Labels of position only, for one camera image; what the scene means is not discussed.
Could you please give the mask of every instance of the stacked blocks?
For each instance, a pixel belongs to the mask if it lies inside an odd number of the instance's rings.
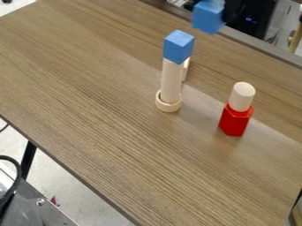
[[[176,30],[163,41],[162,84],[156,93],[156,107],[164,112],[179,110],[182,104],[182,81],[185,79],[194,37]]]
[[[201,31],[216,34],[225,23],[222,21],[223,5],[216,4],[214,0],[205,0],[194,6],[192,26]]]
[[[246,82],[234,85],[229,102],[223,109],[219,127],[229,136],[242,136],[253,114],[255,88]]]

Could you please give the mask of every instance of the gray floor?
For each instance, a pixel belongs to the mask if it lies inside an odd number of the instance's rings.
[[[3,126],[4,122],[0,119],[0,128]],[[26,139],[11,127],[0,133],[0,154],[20,161],[25,146]],[[59,208],[79,225],[133,225],[42,151],[35,156],[28,182],[47,198],[56,196]]]

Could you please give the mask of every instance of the black cable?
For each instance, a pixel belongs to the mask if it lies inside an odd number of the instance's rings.
[[[8,124],[6,124],[5,125],[5,127],[4,128],[2,128],[1,130],[0,130],[0,132],[3,132],[4,130],[6,130],[6,128],[8,127],[9,125]]]
[[[16,174],[17,174],[15,181],[11,185],[11,188],[7,190],[6,194],[0,199],[0,222],[1,222],[2,219],[1,215],[3,214],[4,208],[10,201],[10,198],[13,195],[13,193],[15,193],[15,191],[17,190],[22,177],[21,177],[21,167],[16,160],[5,155],[0,155],[0,160],[5,160],[7,162],[12,163],[16,167]]]
[[[12,0],[2,0],[2,2],[4,2],[4,4],[10,4]]]

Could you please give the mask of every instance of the beige ring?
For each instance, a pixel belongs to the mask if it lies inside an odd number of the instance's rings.
[[[155,105],[159,110],[170,113],[170,112],[175,112],[175,111],[179,110],[181,107],[182,101],[183,101],[183,95],[179,94],[178,102],[174,102],[174,103],[162,102],[161,90],[158,90],[156,93]]]

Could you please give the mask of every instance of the wooden table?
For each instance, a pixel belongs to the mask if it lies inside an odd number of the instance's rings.
[[[184,104],[155,107],[162,39],[196,36]],[[283,225],[302,184],[302,73],[137,0],[40,0],[0,20],[0,114],[138,225]],[[257,87],[244,137],[217,129]]]

